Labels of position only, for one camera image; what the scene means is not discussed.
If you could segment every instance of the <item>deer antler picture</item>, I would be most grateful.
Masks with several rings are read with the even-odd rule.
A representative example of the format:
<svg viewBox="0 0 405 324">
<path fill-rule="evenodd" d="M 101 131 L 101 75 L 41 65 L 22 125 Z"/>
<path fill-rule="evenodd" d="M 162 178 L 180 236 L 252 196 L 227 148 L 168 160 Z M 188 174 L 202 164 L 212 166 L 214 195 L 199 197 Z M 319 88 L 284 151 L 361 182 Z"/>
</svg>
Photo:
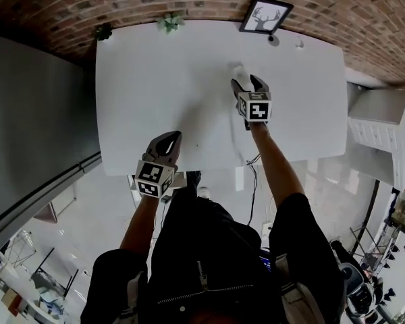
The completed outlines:
<svg viewBox="0 0 405 324">
<path fill-rule="evenodd" d="M 260 31 L 264 31 L 264 30 L 270 30 L 270 28 L 265 28 L 264 25 L 267 22 L 274 22 L 275 20 L 280 19 L 281 17 L 281 13 L 279 12 L 279 10 L 276 11 L 276 14 L 273 18 L 270 18 L 269 16 L 267 16 L 265 19 L 262 19 L 259 15 L 261 14 L 261 10 L 262 10 L 263 6 L 261 7 L 257 7 L 253 13 L 252 13 L 252 17 L 254 18 L 255 22 L 256 22 L 256 28 L 255 30 L 260 30 Z"/>
<path fill-rule="evenodd" d="M 252 0 L 240 31 L 273 34 L 294 6 L 276 0 Z"/>
</svg>

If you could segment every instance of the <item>floor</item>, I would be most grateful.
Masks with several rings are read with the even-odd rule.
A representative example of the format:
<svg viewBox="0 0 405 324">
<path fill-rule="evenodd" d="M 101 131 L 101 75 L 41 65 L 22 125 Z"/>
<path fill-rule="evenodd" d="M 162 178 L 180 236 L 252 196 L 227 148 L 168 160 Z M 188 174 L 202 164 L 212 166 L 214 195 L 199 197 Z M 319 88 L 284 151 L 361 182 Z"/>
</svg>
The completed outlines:
<svg viewBox="0 0 405 324">
<path fill-rule="evenodd" d="M 348 93 L 350 103 L 359 95 L 352 85 L 349 85 Z M 348 135 L 347 152 L 352 143 L 351 135 Z M 351 169 L 345 156 L 294 162 L 292 167 L 327 239 L 340 236 L 347 248 L 352 247 L 349 228 L 362 223 L 375 180 Z M 274 220 L 276 209 L 262 166 L 257 167 L 257 172 L 258 187 L 251 226 L 261 233 L 263 223 Z M 237 192 L 235 174 L 235 169 L 205 171 L 200 184 L 209 188 L 212 200 L 221 203 L 236 221 L 247 223 L 254 178 L 249 168 L 244 169 L 244 189 Z M 107 177 L 102 165 L 78 180 L 72 190 L 77 199 L 60 213 L 57 224 L 32 219 L 24 226 L 27 232 L 31 232 L 37 249 L 24 266 L 33 272 L 55 247 L 45 263 L 47 272 L 65 286 L 76 269 L 79 270 L 66 306 L 76 320 L 84 308 L 94 261 L 100 254 L 119 246 L 135 207 L 127 178 Z M 160 205 L 157 211 L 154 237 L 160 231 L 163 209 Z M 112 272 L 113 263 L 105 274 Z"/>
</svg>

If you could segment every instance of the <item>red brick wall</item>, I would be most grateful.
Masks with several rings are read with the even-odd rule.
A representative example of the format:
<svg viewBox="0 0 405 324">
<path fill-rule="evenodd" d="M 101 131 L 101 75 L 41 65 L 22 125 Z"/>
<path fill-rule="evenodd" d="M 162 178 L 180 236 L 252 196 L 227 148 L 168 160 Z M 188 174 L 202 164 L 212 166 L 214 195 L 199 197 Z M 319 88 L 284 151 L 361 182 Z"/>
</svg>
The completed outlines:
<svg viewBox="0 0 405 324">
<path fill-rule="evenodd" d="M 405 0 L 282 0 L 283 27 L 344 49 L 346 65 L 405 81 Z M 241 21 L 250 0 L 0 0 L 0 34 L 73 62 L 93 62 L 97 25 L 153 22 L 167 11 L 186 19 Z"/>
</svg>

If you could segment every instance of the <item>white table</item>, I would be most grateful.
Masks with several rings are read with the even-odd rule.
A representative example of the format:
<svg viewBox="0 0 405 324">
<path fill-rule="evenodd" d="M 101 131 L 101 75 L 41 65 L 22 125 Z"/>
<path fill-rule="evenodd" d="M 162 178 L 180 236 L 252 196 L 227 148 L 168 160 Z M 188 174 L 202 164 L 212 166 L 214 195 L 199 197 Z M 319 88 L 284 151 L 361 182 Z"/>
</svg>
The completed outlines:
<svg viewBox="0 0 405 324">
<path fill-rule="evenodd" d="M 156 24 L 113 31 L 98 43 L 96 96 L 105 172 L 133 174 L 149 142 L 183 132 L 180 171 L 237 167 L 257 155 L 235 109 L 228 64 L 241 61 L 270 87 L 270 131 L 290 161 L 342 155 L 347 93 L 342 50 L 278 30 L 278 47 L 238 24 L 189 21 L 166 35 Z M 304 47 L 297 45 L 303 42 Z"/>
</svg>

